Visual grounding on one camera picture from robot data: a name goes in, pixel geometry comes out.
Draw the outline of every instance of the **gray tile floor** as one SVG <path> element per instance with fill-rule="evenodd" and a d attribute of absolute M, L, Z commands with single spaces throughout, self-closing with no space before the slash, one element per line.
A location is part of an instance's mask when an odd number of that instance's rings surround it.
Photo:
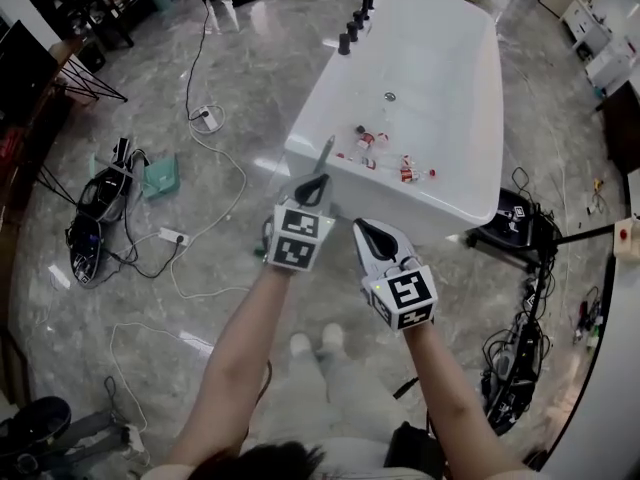
<path fill-rule="evenodd" d="M 176 263 L 185 293 L 248 286 L 260 269 L 253 249 L 282 178 L 284 140 L 332 54 L 323 39 L 337 38 L 359 1 L 262 0 L 237 10 L 228 2 L 213 7 L 191 87 L 191 108 L 212 101 L 224 106 L 227 122 L 212 143 L 233 155 L 248 184 L 231 218 L 204 234 Z M 621 180 L 606 160 L 602 125 L 593 114 L 597 101 L 557 19 L 537 0 L 485 0 L 482 6 L 496 21 L 502 58 L 503 186 L 513 188 L 510 177 L 516 166 L 526 169 L 534 198 L 555 212 L 563 231 L 621 217 Z M 225 158 L 198 146 L 187 130 L 185 89 L 204 16 L 200 0 L 175 0 L 169 11 L 143 22 L 132 34 L 135 47 L 109 54 L 100 72 L 129 102 L 101 99 L 76 108 L 47 158 L 49 168 L 78 197 L 89 177 L 90 153 L 108 156 L 120 136 L 132 138 L 152 159 L 176 153 L 180 191 L 137 204 L 131 218 L 136 238 L 160 226 L 194 235 L 224 211 L 242 182 Z M 594 177 L 605 180 L 607 210 L 588 217 L 585 207 Z M 242 293 L 185 300 L 168 272 L 149 281 L 128 269 L 93 291 L 76 285 L 68 290 L 56 286 L 55 291 L 47 267 L 55 264 L 71 277 L 64 229 L 72 217 L 69 205 L 36 187 L 20 239 L 12 308 L 19 335 L 28 341 L 36 393 L 63 397 L 78 417 L 108 403 L 102 382 L 117 375 L 109 353 L 114 324 L 143 322 L 215 343 Z M 261 415 L 286 378 L 292 332 L 304 330 L 317 341 L 323 325 L 337 321 L 347 331 L 347 351 L 376 371 L 390 390 L 412 376 L 404 343 L 358 292 L 351 240 L 347 223 L 340 222 L 314 272 L 296 278 L 272 355 L 274 380 L 257 411 L 252 438 L 265 437 L 260 434 Z M 120 229 L 111 243 L 116 250 L 125 246 Z M 543 318 L 554 347 L 529 412 L 505 437 L 519 454 L 548 444 L 575 400 L 589 356 L 583 347 L 572 347 L 570 322 L 587 290 L 601 284 L 608 250 L 608 239 L 599 238 L 558 254 L 557 288 Z M 148 270 L 158 268 L 171 251 L 171 244 L 157 238 L 140 244 Z M 420 253 L 435 273 L 441 301 L 438 327 L 477 385 L 484 366 L 480 347 L 518 310 L 525 275 L 456 242 L 433 244 Z M 115 267 L 108 264 L 105 271 Z M 48 312 L 48 320 L 35 327 Z M 120 328 L 113 350 L 149 421 L 144 441 L 152 463 L 158 463 L 187 416 L 206 355 L 139 327 Z M 119 379 L 118 385 L 118 404 L 140 422 Z M 418 390 L 409 392 L 403 403 L 421 424 L 424 405 Z M 95 474 L 113 477 L 131 467 L 114 456 Z"/>

